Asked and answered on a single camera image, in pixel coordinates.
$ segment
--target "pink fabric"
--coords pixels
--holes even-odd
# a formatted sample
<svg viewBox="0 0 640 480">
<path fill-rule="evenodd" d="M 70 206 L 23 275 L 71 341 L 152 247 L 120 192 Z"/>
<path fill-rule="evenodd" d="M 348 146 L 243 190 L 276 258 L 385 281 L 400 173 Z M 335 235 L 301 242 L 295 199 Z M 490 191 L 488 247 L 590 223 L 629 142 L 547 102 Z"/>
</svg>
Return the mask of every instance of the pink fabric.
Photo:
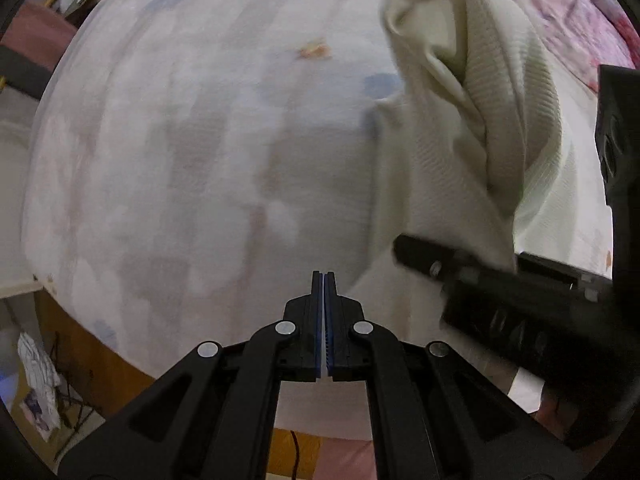
<svg viewBox="0 0 640 480">
<path fill-rule="evenodd" d="M 53 72 L 76 31 L 60 14 L 41 4 L 26 1 L 9 24 L 0 44 Z"/>
<path fill-rule="evenodd" d="M 313 480 L 376 480 L 376 459 L 370 440 L 325 438 Z"/>
<path fill-rule="evenodd" d="M 614 0 L 516 0 L 538 24 L 545 46 L 585 85 L 598 66 L 640 68 L 640 38 Z"/>
</svg>

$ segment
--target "white knit fabric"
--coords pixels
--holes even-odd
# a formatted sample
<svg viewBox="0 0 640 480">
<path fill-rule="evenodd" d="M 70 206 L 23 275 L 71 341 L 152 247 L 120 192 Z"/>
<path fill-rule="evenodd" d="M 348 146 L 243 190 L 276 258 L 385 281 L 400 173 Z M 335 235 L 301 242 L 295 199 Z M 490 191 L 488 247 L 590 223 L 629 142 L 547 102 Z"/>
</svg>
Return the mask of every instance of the white knit fabric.
<svg viewBox="0 0 640 480">
<path fill-rule="evenodd" d="M 486 375 L 500 373 L 500 359 L 441 325 L 440 287 L 397 266 L 390 243 L 409 232 L 505 269 L 526 250 L 606 273 L 595 100 L 548 59 L 511 0 L 384 0 L 382 21 L 406 87 L 380 104 L 377 257 L 346 294 L 399 338 L 446 340 Z M 287 385 L 280 413 L 297 405 L 300 429 L 366 438 L 364 388 L 350 387 L 316 386 L 324 399 L 314 403 L 308 386 Z M 347 421 L 332 416 L 344 402 Z"/>
</svg>

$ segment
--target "pink blanket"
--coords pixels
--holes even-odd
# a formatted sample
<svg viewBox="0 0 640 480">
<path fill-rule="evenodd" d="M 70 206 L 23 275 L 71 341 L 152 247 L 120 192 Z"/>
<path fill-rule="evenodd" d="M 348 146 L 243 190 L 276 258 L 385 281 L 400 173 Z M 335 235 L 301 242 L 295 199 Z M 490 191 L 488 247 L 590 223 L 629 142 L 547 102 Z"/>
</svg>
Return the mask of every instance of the pink blanket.
<svg viewBox="0 0 640 480">
<path fill-rule="evenodd" d="M 516 0 L 545 46 L 598 90 L 598 66 L 640 68 L 640 38 L 615 0 Z"/>
</svg>

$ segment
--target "bed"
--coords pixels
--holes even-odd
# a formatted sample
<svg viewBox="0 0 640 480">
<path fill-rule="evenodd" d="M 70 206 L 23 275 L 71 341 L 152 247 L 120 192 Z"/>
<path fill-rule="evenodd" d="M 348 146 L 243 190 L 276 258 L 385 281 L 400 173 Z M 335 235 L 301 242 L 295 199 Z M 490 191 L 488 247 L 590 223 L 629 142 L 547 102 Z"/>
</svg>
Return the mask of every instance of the bed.
<svg viewBox="0 0 640 480">
<path fill-rule="evenodd" d="M 389 145 L 397 116 L 381 120 L 402 107 L 394 99 L 406 88 L 380 1 L 101 1 L 33 125 L 22 243 L 60 305 L 157 377 L 202 340 L 246 339 L 305 293 L 313 270 L 333 270 L 341 293 L 399 337 L 425 344 L 444 334 L 487 375 L 504 373 L 498 359 L 447 333 L 437 309 L 407 310 L 407 277 L 395 280 L 385 260 L 407 222 L 398 189 L 411 177 Z M 535 21 L 530 2 L 516 1 Z M 633 64 L 632 41 L 614 43 L 622 56 L 614 61 Z M 597 81 L 580 59 L 545 45 L 574 146 L 557 146 L 573 157 L 557 181 L 578 198 L 570 238 L 552 226 L 568 209 L 558 194 L 546 202 L 550 216 L 519 231 L 515 249 L 607 274 Z M 438 291 L 420 294 L 438 302 Z M 372 305 L 389 295 L 387 307 Z M 280 427 L 369 436 L 357 385 L 284 386 L 280 404 Z"/>
</svg>

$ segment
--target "white towel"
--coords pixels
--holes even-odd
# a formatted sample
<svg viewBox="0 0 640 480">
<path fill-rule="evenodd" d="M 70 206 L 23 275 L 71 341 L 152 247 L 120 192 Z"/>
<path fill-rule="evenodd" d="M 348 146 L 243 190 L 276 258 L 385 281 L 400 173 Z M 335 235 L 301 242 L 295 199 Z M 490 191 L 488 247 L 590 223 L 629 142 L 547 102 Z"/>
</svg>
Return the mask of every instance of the white towel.
<svg viewBox="0 0 640 480">
<path fill-rule="evenodd" d="M 351 291 L 340 292 L 400 339 L 446 340 L 481 372 L 497 374 L 504 369 L 498 358 L 441 326 L 440 287 L 396 266 L 390 243 L 409 232 L 504 269 L 514 269 L 516 250 L 527 250 L 604 273 L 610 218 L 593 141 L 594 102 L 580 108 L 578 83 L 549 62 L 511 0 L 384 0 L 382 21 L 405 91 L 379 109 L 378 256 Z M 304 386 L 287 385 L 279 420 L 311 433 L 367 438 L 364 389 L 324 388 L 316 386 L 324 397 L 313 403 L 309 394 L 300 400 Z M 306 420 L 298 424 L 296 404 L 314 406 L 300 409 Z"/>
</svg>

